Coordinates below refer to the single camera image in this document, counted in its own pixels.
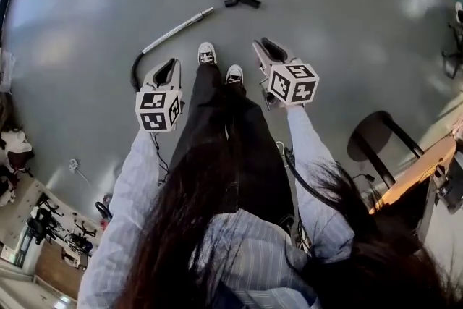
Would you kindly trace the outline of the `person's left forearm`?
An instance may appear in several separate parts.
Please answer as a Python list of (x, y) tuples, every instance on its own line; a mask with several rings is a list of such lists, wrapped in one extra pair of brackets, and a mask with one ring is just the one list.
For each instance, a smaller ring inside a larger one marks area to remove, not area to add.
[(159, 160), (149, 133), (139, 131), (116, 180), (110, 202), (110, 227), (141, 227), (158, 194)]

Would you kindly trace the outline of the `person's shoe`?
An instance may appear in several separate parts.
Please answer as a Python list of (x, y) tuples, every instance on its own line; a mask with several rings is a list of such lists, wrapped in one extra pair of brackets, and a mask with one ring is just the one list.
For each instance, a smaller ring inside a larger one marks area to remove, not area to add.
[(243, 82), (244, 73), (242, 68), (238, 64), (231, 65), (226, 73), (225, 83), (243, 85)]
[(203, 42), (197, 50), (197, 60), (199, 65), (202, 64), (217, 64), (216, 50), (209, 42)]

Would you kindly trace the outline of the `handheld tool with blue body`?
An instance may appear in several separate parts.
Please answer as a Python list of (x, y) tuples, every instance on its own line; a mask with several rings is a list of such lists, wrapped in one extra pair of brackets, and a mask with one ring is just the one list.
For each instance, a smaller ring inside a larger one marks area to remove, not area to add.
[(109, 204), (112, 199), (112, 194), (106, 194), (103, 196), (102, 200), (96, 201), (95, 202), (95, 207), (99, 214), (101, 215), (101, 227), (104, 229), (107, 224), (111, 221), (112, 219), (112, 213), (109, 209)]

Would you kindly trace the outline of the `person's left shoe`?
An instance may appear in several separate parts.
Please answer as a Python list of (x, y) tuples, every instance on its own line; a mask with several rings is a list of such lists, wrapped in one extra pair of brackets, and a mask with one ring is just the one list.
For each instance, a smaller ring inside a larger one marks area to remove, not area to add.
[(197, 50), (197, 60), (199, 65), (202, 64), (217, 64), (216, 50), (209, 42), (203, 42)]

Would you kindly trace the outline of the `black office chair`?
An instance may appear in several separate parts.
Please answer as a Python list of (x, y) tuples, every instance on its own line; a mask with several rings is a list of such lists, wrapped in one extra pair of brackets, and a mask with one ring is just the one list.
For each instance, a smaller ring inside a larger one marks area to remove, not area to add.
[(448, 24), (455, 41), (455, 50), (442, 51), (443, 71), (450, 79), (456, 77), (457, 72), (463, 67), (463, 1), (455, 3), (455, 19)]

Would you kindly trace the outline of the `person's black trousers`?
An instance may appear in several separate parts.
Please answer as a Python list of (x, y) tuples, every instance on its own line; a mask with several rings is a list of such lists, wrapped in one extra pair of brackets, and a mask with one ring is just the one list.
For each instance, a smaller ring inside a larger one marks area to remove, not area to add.
[(239, 83), (223, 83), (215, 64), (197, 69), (171, 168), (199, 211), (242, 209), (282, 228), (294, 220), (284, 162), (261, 107)]

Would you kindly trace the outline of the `silver vacuum tube with hose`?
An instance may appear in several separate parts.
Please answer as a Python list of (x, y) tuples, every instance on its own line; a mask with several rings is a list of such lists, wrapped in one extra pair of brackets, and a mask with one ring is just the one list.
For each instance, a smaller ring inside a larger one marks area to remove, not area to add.
[(202, 21), (203, 19), (205, 19), (208, 15), (212, 14), (213, 12), (214, 12), (214, 8), (209, 7), (207, 9), (195, 14), (193, 17), (191, 17), (188, 20), (184, 21), (182, 24), (177, 25), (176, 27), (174, 27), (169, 32), (167, 32), (167, 33), (163, 34), (161, 37), (155, 39), (151, 44), (146, 46), (141, 51), (141, 53), (142, 54), (147, 54), (148, 52), (150, 52), (155, 47), (162, 44), (167, 39), (171, 38), (172, 36), (176, 35), (177, 33), (181, 32), (181, 31), (183, 31), (184, 29), (188, 28), (189, 26), (194, 25), (195, 23), (197, 23), (199, 21)]

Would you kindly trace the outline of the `person's right forearm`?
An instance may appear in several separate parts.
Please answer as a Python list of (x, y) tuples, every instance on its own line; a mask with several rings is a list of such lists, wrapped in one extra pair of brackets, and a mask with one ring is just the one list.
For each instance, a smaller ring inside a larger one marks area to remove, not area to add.
[(324, 198), (334, 198), (332, 187), (339, 172), (330, 150), (315, 131), (303, 106), (289, 106), (286, 112), (297, 173)]

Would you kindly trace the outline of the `white crumpled cloth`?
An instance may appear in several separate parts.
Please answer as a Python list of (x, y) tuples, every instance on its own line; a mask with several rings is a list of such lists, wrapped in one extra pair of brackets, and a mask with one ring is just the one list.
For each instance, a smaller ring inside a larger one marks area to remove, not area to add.
[(33, 150), (22, 130), (0, 132), (0, 149), (8, 153), (28, 153)]

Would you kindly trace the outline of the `round wooden table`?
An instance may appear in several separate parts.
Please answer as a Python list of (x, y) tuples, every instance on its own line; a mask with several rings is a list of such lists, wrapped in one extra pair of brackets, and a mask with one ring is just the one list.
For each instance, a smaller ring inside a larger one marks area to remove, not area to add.
[(411, 165), (393, 184), (388, 191), (375, 203), (369, 210), (369, 214), (374, 214), (386, 205), (392, 205), (409, 189), (420, 184), (427, 178), (432, 177), (437, 170), (443, 170), (447, 174), (451, 160), (456, 152), (456, 141), (448, 135), (432, 145), (423, 156)]

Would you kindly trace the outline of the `person's right shoe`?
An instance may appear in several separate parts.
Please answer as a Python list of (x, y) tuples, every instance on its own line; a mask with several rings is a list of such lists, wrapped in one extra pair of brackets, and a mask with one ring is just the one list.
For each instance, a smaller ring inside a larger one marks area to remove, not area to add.
[(231, 65), (226, 73), (225, 83), (243, 85), (243, 82), (244, 73), (242, 68), (238, 64)]

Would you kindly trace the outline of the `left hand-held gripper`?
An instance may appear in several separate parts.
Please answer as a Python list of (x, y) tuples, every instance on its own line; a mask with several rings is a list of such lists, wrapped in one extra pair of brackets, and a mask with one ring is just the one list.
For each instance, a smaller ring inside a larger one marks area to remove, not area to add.
[(182, 113), (182, 65), (170, 58), (144, 77), (136, 94), (135, 114), (145, 132), (171, 132)]

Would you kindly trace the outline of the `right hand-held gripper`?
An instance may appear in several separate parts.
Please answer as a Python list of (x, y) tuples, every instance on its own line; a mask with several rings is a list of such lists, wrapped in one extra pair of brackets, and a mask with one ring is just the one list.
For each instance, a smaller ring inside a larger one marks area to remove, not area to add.
[(260, 86), (268, 109), (304, 106), (313, 101), (320, 78), (309, 64), (291, 61), (293, 53), (268, 38), (253, 41), (252, 47), (265, 75)]

